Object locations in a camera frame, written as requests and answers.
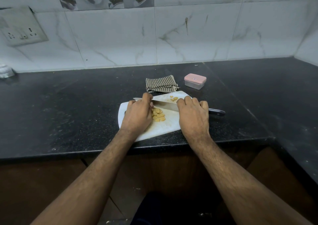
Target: knife handle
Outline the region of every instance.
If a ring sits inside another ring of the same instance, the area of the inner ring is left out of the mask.
[[[214,114],[214,115],[218,115],[218,116],[224,116],[225,112],[223,110],[209,108],[209,114]]]

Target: knife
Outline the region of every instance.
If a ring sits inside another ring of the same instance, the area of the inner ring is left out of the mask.
[[[158,101],[158,100],[151,100],[151,102],[154,104],[154,106],[156,106],[158,108],[164,108],[164,109],[169,109],[172,111],[179,112],[179,109],[178,109],[178,106],[176,103],[168,103],[168,102],[163,102],[163,101]],[[225,112],[223,110],[209,108],[209,114],[224,116]]]

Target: socket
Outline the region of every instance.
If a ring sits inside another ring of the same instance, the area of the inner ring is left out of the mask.
[[[0,30],[8,46],[48,41],[28,6],[0,10]]]

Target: cutting board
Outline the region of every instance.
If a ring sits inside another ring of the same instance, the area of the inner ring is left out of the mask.
[[[178,98],[185,98],[185,96],[188,96],[183,91],[177,91],[170,94],[162,94],[158,96],[154,96],[154,100],[158,101],[164,101],[164,102],[171,102],[176,103],[176,101],[170,100],[170,95],[173,95],[173,97]],[[128,102],[120,104],[119,111],[118,111],[118,125],[119,128],[121,126],[122,120],[124,119],[125,111],[127,110]],[[145,130],[144,133],[142,133],[136,141],[149,139],[158,135],[167,134],[173,131],[177,131],[180,129],[179,125],[179,112],[167,110],[167,109],[161,109],[163,113],[165,114],[165,121],[155,122],[152,121],[152,123],[149,125],[149,127]]]

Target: houndstooth cloth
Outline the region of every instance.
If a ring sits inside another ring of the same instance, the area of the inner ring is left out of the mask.
[[[172,75],[164,78],[149,79],[146,78],[146,89],[148,93],[172,93],[179,89]]]

